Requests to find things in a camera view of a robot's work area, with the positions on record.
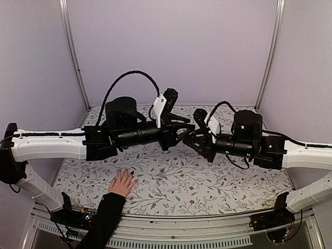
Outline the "black sleeved forearm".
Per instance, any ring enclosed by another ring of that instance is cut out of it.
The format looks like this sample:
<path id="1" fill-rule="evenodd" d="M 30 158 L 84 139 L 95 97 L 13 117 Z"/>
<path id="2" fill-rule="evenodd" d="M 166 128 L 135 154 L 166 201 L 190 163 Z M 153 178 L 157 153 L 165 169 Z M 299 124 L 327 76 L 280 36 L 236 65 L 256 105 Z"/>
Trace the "black sleeved forearm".
<path id="1" fill-rule="evenodd" d="M 89 231 L 75 248 L 105 248 L 120 221 L 125 202 L 125 197 L 116 193 L 104 195 Z"/>

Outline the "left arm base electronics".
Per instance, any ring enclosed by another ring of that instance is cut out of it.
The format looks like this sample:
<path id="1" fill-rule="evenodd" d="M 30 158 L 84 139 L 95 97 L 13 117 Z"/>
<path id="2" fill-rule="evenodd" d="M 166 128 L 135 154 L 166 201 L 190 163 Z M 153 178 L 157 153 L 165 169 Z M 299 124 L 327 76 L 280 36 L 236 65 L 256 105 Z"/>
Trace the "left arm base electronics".
<path id="1" fill-rule="evenodd" d="M 61 192 L 61 197 L 63 201 L 61 208 L 58 211 L 50 211 L 50 217 L 58 229 L 60 228 L 58 224 L 65 226 L 67 229 L 66 235 L 61 230 L 59 231 L 63 239 L 68 242 L 69 234 L 77 235 L 77 232 L 70 230 L 70 228 L 90 229 L 94 212 L 91 212 L 88 208 L 75 210 L 72 208 L 71 199 L 66 193 Z"/>

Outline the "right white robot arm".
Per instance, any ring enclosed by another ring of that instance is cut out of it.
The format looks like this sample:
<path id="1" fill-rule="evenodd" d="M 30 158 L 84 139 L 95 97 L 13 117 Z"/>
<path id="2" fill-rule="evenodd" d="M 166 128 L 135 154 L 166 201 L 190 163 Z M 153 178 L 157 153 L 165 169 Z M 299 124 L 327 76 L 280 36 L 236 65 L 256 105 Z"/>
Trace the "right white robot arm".
<path id="1" fill-rule="evenodd" d="M 262 116 L 251 110 L 234 113 L 229 134 L 221 132 L 221 125 L 203 109 L 194 112 L 199 129 L 183 139 L 185 145 L 194 149 L 208 162 L 217 154 L 229 159 L 243 158 L 245 164 L 252 162 L 264 169 L 312 168 L 329 172 L 321 179 L 290 193 L 279 195 L 274 211 L 268 215 L 272 226 L 279 226 L 291 213 L 324 200 L 331 195 L 331 144 L 298 142 L 290 137 L 262 128 Z"/>

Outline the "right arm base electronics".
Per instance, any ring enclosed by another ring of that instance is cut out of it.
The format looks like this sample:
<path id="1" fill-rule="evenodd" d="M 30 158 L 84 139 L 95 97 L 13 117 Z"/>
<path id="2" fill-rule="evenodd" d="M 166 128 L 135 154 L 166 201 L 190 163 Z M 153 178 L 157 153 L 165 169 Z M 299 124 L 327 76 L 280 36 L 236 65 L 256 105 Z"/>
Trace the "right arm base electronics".
<path id="1" fill-rule="evenodd" d="M 253 214 L 250 216 L 251 221 L 249 226 L 253 228 L 254 231 L 261 231 L 276 228 L 278 226 L 284 226 L 284 228 L 268 231 L 266 233 L 269 241 L 274 244 L 282 244 L 290 241 L 297 235 L 302 226 L 303 211 L 300 210 L 300 222 L 297 230 L 294 231 L 295 214 L 286 208 L 286 199 L 288 195 L 289 192 L 278 195 L 272 211 Z"/>

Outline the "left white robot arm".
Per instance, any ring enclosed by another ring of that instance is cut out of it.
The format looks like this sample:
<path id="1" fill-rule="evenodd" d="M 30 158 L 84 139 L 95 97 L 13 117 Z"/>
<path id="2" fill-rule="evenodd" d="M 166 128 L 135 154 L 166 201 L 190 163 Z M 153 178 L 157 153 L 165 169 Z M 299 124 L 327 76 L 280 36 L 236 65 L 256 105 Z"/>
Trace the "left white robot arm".
<path id="1" fill-rule="evenodd" d="M 105 121 L 69 131 L 32 132 L 7 126 L 1 141 L 1 181 L 16 185 L 44 204 L 66 225 L 77 221 L 67 194 L 54 190 L 28 164 L 31 159 L 72 158 L 101 161 L 136 145 L 159 143 L 166 151 L 194 130 L 190 120 L 172 113 L 176 97 L 159 96 L 153 103 L 154 120 L 138 112 L 129 96 L 105 104 Z"/>

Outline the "person's bare hand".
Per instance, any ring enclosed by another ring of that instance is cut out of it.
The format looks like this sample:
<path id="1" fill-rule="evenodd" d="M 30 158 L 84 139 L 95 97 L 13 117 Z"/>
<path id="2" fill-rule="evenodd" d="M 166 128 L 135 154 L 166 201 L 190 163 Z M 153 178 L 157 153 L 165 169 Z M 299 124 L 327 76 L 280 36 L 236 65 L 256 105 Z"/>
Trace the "person's bare hand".
<path id="1" fill-rule="evenodd" d="M 128 169 L 124 171 L 118 170 L 117 176 L 112 180 L 108 188 L 108 193 L 115 193 L 127 198 L 137 182 L 138 180 L 133 180 L 133 172 L 129 172 Z"/>

